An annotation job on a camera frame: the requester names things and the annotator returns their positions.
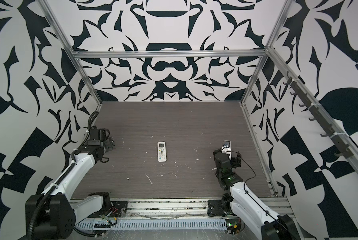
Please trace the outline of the small green circuit board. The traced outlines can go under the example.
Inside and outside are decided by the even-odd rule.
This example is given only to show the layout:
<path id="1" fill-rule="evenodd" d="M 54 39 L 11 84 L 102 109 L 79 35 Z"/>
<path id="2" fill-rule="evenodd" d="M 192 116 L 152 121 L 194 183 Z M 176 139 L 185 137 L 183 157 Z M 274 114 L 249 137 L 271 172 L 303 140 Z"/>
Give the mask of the small green circuit board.
<path id="1" fill-rule="evenodd" d="M 240 218 L 226 219 L 226 230 L 230 235 L 236 235 L 245 228 L 245 223 Z"/>

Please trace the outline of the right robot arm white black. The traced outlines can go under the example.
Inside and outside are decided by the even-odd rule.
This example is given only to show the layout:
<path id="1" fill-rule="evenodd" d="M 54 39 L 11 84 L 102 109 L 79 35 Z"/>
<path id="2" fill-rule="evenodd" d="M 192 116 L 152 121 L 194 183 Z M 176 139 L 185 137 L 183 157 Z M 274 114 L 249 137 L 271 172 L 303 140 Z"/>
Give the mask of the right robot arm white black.
<path id="1" fill-rule="evenodd" d="M 224 212 L 237 216 L 258 240 L 299 240 L 300 235 L 293 219 L 280 215 L 268 207 L 233 171 L 241 166 L 242 155 L 225 148 L 213 152 L 216 177 L 223 190 Z"/>

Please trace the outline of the aluminium frame back bar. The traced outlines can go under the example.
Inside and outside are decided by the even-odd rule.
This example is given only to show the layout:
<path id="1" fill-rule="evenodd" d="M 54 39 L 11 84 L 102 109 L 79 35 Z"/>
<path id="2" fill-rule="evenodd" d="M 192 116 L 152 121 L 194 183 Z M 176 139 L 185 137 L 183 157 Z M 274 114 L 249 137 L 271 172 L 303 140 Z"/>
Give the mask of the aluminium frame back bar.
<path id="1" fill-rule="evenodd" d="M 175 57 L 261 57 L 264 50 L 189 50 L 189 51 L 72 51 L 76 59 L 90 58 L 175 58 Z"/>

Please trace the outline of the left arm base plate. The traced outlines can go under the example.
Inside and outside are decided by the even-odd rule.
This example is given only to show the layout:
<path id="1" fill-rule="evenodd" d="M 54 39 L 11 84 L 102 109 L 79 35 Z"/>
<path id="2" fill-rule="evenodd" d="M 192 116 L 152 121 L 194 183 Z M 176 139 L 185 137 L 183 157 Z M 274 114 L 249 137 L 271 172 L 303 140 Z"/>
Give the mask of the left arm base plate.
<path id="1" fill-rule="evenodd" d="M 126 215 L 128 210 L 128 202 L 127 201 L 112 201 L 111 206 L 108 210 L 105 211 L 102 216 L 106 216 L 107 218 L 121 218 Z"/>

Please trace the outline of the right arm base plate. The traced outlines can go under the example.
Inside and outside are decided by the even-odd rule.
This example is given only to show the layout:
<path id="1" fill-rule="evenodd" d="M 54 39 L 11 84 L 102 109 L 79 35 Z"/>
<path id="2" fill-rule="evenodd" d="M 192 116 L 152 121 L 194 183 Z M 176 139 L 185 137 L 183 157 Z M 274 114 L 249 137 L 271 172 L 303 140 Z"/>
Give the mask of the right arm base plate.
<path id="1" fill-rule="evenodd" d="M 223 217 L 233 215 L 230 207 L 230 201 L 226 199 L 208 200 L 207 215 L 209 217 Z"/>

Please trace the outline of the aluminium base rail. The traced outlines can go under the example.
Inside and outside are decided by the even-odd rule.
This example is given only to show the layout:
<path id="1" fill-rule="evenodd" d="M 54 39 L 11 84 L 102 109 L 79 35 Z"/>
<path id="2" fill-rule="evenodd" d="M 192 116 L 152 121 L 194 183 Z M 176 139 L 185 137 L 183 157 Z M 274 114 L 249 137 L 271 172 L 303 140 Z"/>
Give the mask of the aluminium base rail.
<path id="1" fill-rule="evenodd" d="M 217 198 L 195 199 L 111 199 L 113 202 L 126 201 L 126 213 L 121 219 L 207 219 L 207 218 L 237 218 L 236 215 L 208 216 L 209 200 Z M 288 215 L 296 220 L 294 212 L 287 198 L 260 198 L 269 208 L 280 216 Z"/>

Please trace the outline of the white remote control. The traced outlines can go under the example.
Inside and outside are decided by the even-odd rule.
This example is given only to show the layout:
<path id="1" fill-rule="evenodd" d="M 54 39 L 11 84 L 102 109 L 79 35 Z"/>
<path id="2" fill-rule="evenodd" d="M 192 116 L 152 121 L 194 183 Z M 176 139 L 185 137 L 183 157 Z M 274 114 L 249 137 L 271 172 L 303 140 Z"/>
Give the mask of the white remote control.
<path id="1" fill-rule="evenodd" d="M 167 151 L 166 151 L 166 143 L 165 142 L 158 142 L 158 162 L 164 163 L 167 161 Z"/>

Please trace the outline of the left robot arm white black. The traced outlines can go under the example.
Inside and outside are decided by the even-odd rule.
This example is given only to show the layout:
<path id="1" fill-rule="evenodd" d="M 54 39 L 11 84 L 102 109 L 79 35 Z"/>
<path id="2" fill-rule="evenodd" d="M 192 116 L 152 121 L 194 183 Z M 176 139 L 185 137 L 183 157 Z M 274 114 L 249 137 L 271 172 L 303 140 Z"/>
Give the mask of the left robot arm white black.
<path id="1" fill-rule="evenodd" d="M 77 204 L 70 200 L 84 176 L 98 162 L 109 161 L 104 155 L 115 147 L 108 129 L 92 128 L 82 145 L 71 154 L 72 161 L 61 175 L 41 194 L 25 203 L 26 236 L 29 240 L 67 239 L 75 226 L 95 213 L 105 213 L 112 203 L 109 193 L 90 194 Z"/>

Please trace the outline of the black wall hook rack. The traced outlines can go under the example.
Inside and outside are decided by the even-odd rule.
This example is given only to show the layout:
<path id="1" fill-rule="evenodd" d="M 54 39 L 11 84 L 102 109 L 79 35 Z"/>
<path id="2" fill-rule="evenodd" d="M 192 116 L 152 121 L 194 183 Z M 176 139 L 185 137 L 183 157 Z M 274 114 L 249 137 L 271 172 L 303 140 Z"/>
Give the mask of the black wall hook rack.
<path id="1" fill-rule="evenodd" d="M 284 84 L 289 85 L 291 89 L 293 89 L 291 95 L 298 96 L 298 98 L 302 101 L 299 106 L 311 113 L 312 118 L 310 118 L 309 121 L 316 121 L 320 125 L 324 131 L 324 133 L 320 136 L 322 138 L 329 138 L 336 146 L 339 153 L 335 153 L 334 155 L 337 157 L 344 157 L 346 159 L 354 156 L 354 153 L 350 149 L 350 145 L 346 140 L 346 134 L 339 130 L 338 127 L 334 126 L 334 121 L 331 119 L 322 104 L 320 104 L 305 87 L 303 81 L 287 76 L 287 81 Z"/>

